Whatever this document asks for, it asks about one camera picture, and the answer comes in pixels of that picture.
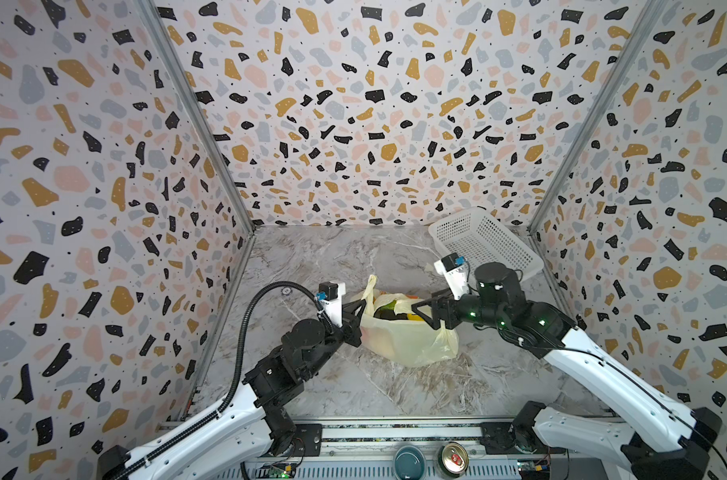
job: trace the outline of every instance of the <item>gray marble surface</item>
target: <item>gray marble surface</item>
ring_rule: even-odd
[[[291,280],[315,291],[320,282],[344,281],[352,294],[376,274],[381,290],[427,298],[445,288],[432,268],[437,259],[427,227],[260,228],[190,411],[215,402],[229,388],[243,311],[266,284]],[[555,304],[544,272],[522,286],[530,300]],[[243,371],[279,345],[296,321],[313,314],[301,293],[265,295],[251,317]],[[292,416],[513,416],[527,400],[536,400],[574,414],[601,413],[599,400],[575,380],[503,341],[496,331],[479,332],[466,323],[456,331],[457,358],[421,368],[345,345],[286,410]]]

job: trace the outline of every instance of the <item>yellow plastic bag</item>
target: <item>yellow plastic bag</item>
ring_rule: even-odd
[[[454,330],[433,330],[424,321],[383,320],[374,312],[380,306],[396,301],[395,313],[411,313],[411,305],[420,299],[409,298],[402,293],[382,294],[374,288],[377,277],[369,275],[366,289],[352,299],[365,299],[366,309],[361,317],[361,343],[372,352],[404,366],[417,367],[456,358],[459,338]],[[428,307],[421,311],[432,315]]]

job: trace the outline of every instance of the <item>green bowl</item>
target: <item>green bowl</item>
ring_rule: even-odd
[[[427,471],[425,456],[413,445],[403,446],[393,459],[393,468],[398,480],[422,480]]]

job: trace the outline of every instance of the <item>speckled wall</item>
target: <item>speckled wall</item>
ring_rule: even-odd
[[[0,479],[185,408],[240,225],[130,2],[0,2]]]
[[[727,427],[727,2],[669,2],[537,236],[599,343]]]
[[[527,224],[642,0],[159,0],[256,224]]]

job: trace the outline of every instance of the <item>wire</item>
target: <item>wire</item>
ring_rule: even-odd
[[[699,436],[700,436],[700,438],[702,438],[702,439],[703,439],[703,440],[704,440],[704,441],[705,441],[705,442],[706,442],[706,443],[707,443],[707,444],[708,444],[708,445],[710,446],[710,448],[712,448],[712,449],[713,449],[713,451],[714,451],[714,452],[715,452],[716,454],[718,454],[718,457],[719,457],[719,458],[721,459],[721,461],[723,462],[723,466],[724,466],[724,467],[726,467],[726,473],[727,473],[727,463],[726,463],[726,459],[725,459],[725,458],[723,457],[723,455],[721,454],[721,452],[719,452],[719,451],[718,451],[718,449],[717,449],[717,448],[715,448],[715,445],[713,445],[713,442],[711,442],[710,440],[708,440],[707,438],[705,438],[705,437],[704,437],[704,435],[702,435],[702,434],[701,434],[701,433],[699,433],[699,432],[698,432],[697,430],[695,430],[695,429],[694,429],[694,427],[692,427],[692,426],[691,426],[691,425],[689,425],[688,423],[685,423],[685,422],[684,422],[684,421],[683,421],[683,420],[682,420],[682,419],[681,419],[681,418],[680,418],[679,416],[675,415],[674,417],[675,417],[675,419],[676,419],[676,420],[678,420],[679,422],[683,423],[683,424],[684,424],[685,426],[687,426],[688,428],[691,428],[691,430],[692,430],[692,431],[693,431],[694,433],[696,433],[697,435],[699,435]]]
[[[283,460],[276,460],[275,462],[273,462],[273,467],[278,465],[279,463],[285,462],[286,460],[291,458],[292,455],[294,455],[294,451],[296,450],[296,443],[294,443],[294,440],[296,440],[296,438],[291,441],[291,452],[289,452],[289,455],[287,455]]]
[[[563,477],[561,480],[566,480],[566,478],[569,478],[569,471],[571,470],[571,456],[569,455],[569,449],[566,448],[566,476]]]
[[[307,447],[305,446],[305,441],[302,440],[301,438],[296,437],[296,440],[299,440],[302,443],[302,457],[300,458],[300,462],[296,464],[296,467],[294,467],[294,468],[299,468],[300,465],[302,465],[302,462],[305,461],[305,454],[307,453]]]
[[[323,325],[326,327],[327,331],[333,331],[334,326],[331,323],[331,320],[329,319],[329,316],[326,314],[326,311],[323,309],[323,305],[321,305],[320,301],[316,298],[315,295],[313,295],[307,288],[300,285],[299,283],[294,282],[286,282],[286,281],[280,281],[280,282],[273,282],[269,285],[266,285],[256,293],[256,295],[251,299],[251,302],[249,302],[249,306],[246,307],[246,312],[243,314],[243,321],[240,324],[240,335],[238,336],[238,347],[236,351],[235,356],[235,368],[233,371],[233,381],[230,384],[230,391],[227,392],[227,395],[225,396],[224,400],[222,401],[222,405],[219,406],[219,411],[224,412],[224,410],[227,408],[228,405],[230,405],[230,402],[233,400],[233,397],[235,396],[235,391],[238,389],[238,384],[240,383],[240,373],[241,369],[243,367],[243,349],[246,346],[246,333],[249,328],[249,320],[251,319],[251,313],[254,311],[254,308],[256,307],[256,304],[262,299],[265,294],[271,290],[274,290],[276,288],[282,288],[284,286],[288,286],[290,288],[293,288],[295,290],[299,290],[301,293],[304,293],[306,296],[310,297],[311,301],[315,304],[316,308],[318,309],[318,316],[320,317],[321,322],[323,322]]]
[[[577,353],[582,353],[582,354],[585,354],[585,355],[593,356],[593,357],[597,358],[598,360],[601,360],[601,362],[603,362],[604,365],[608,365],[612,369],[614,369],[617,372],[619,372],[624,378],[626,378],[627,380],[629,380],[633,385],[637,386],[637,388],[640,389],[643,393],[645,393],[646,395],[648,395],[649,398],[651,398],[652,400],[654,400],[659,405],[660,408],[662,408],[663,410],[665,410],[667,413],[671,414],[671,416],[673,418],[675,418],[676,420],[678,420],[679,422],[681,422],[682,424],[684,424],[685,427],[689,428],[693,433],[696,433],[700,438],[702,438],[710,446],[710,448],[712,448],[715,451],[715,453],[721,459],[721,462],[723,463],[723,466],[726,467],[726,472],[727,472],[726,459],[723,457],[723,455],[721,454],[721,452],[719,452],[718,449],[715,448],[715,445],[713,445],[713,442],[711,442],[710,440],[708,440],[707,438],[705,438],[705,436],[702,435],[701,433],[699,433],[697,430],[695,430],[695,428],[693,426],[691,426],[688,423],[686,423],[683,420],[683,418],[681,418],[678,415],[676,415],[675,413],[673,413],[673,411],[670,410],[669,408],[667,408],[667,406],[664,403],[660,402],[659,399],[656,396],[654,396],[650,392],[646,391],[646,389],[644,389],[643,387],[641,387],[641,385],[637,381],[635,381],[632,377],[630,377],[629,375],[627,375],[627,373],[625,373],[621,369],[619,369],[619,367],[617,367],[616,365],[614,365],[614,364],[612,364],[610,362],[605,361],[604,358],[602,358],[602,357],[600,357],[598,355],[595,355],[592,352],[586,352],[584,350],[570,349],[568,347],[562,347],[562,348],[559,348],[559,347],[542,347],[541,350],[565,350],[567,352],[577,352]],[[568,476],[569,476],[569,474],[568,474],[568,471],[567,471],[566,477],[564,477],[563,480],[566,480],[566,478]]]
[[[545,455],[544,457],[542,457],[539,460],[537,460],[537,462],[534,465],[539,465],[542,462],[542,460],[547,460],[547,463],[545,465],[550,466],[550,460],[551,460],[551,457],[550,457],[550,447],[548,447],[548,453],[547,453],[547,455]]]
[[[468,286],[470,286],[470,260],[467,260],[465,258],[465,263],[467,264],[467,277],[465,278],[465,283],[467,283]]]
[[[282,280],[264,286],[262,290],[257,292],[256,295],[251,299],[251,302],[249,302],[249,306],[246,308],[246,312],[243,314],[243,321],[240,325],[240,336],[238,337],[238,347],[235,359],[235,369],[233,372],[233,381],[231,382],[230,390],[227,392],[227,395],[223,399],[222,403],[216,408],[219,413],[224,412],[230,405],[230,402],[232,402],[235,396],[235,392],[238,389],[238,384],[240,383],[240,374],[243,367],[243,349],[246,345],[246,331],[248,330],[251,313],[254,311],[256,304],[262,299],[263,296],[265,296],[265,294],[267,294],[267,292],[275,290],[276,288],[282,288],[284,286],[288,286],[290,288],[293,288],[294,290],[299,290],[301,293],[304,293],[306,296],[310,297],[311,301],[318,310],[318,318],[326,327],[327,331],[331,332],[334,328],[336,328],[331,323],[331,320],[326,314],[326,311],[323,309],[323,305],[321,304],[321,302],[307,288],[300,285],[299,283]],[[214,420],[215,418],[219,418],[219,415],[216,411],[209,413],[202,419],[195,422],[194,425],[187,427],[185,430],[182,431],[182,433],[179,433],[176,436],[169,438],[166,443],[159,446],[152,452],[148,453],[147,456],[139,458],[137,462],[134,462],[130,466],[125,467],[123,470],[110,477],[110,480],[126,480],[129,475],[137,472],[140,468],[143,468],[147,464],[147,462],[150,462],[163,455],[163,453],[166,452],[169,448],[175,446],[177,443],[192,435],[198,428],[206,425],[208,422]],[[241,473],[244,475],[243,478],[248,479],[248,476],[245,475],[245,468],[246,467],[243,465],[243,463],[241,463]]]

